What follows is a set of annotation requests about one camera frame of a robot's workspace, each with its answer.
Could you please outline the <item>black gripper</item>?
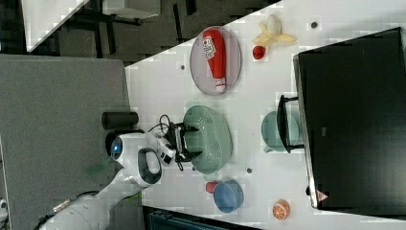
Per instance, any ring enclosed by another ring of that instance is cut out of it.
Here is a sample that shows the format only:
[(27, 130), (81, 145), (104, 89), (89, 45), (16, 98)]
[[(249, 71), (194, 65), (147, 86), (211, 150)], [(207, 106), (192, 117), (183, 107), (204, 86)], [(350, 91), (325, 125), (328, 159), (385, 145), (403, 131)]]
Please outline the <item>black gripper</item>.
[(198, 131), (199, 128), (188, 124), (175, 124), (169, 123), (169, 127), (166, 133), (166, 138), (169, 143), (175, 149), (175, 161), (186, 162), (192, 161), (194, 158), (201, 154), (201, 151), (189, 152), (186, 151), (184, 135), (187, 131)]

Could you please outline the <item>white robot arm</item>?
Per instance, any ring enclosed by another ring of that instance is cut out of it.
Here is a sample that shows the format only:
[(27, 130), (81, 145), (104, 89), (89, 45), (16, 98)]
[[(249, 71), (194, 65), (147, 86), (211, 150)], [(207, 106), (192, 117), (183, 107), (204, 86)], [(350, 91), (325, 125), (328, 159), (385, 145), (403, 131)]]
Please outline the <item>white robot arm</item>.
[(34, 230), (105, 230), (111, 210), (121, 200), (159, 182), (170, 163), (190, 162), (199, 155), (188, 151), (184, 141), (186, 133), (197, 131), (195, 126), (169, 123), (164, 134), (153, 130), (110, 132), (106, 139), (109, 158), (122, 166), (112, 181), (98, 192), (84, 192), (58, 204), (39, 219)]

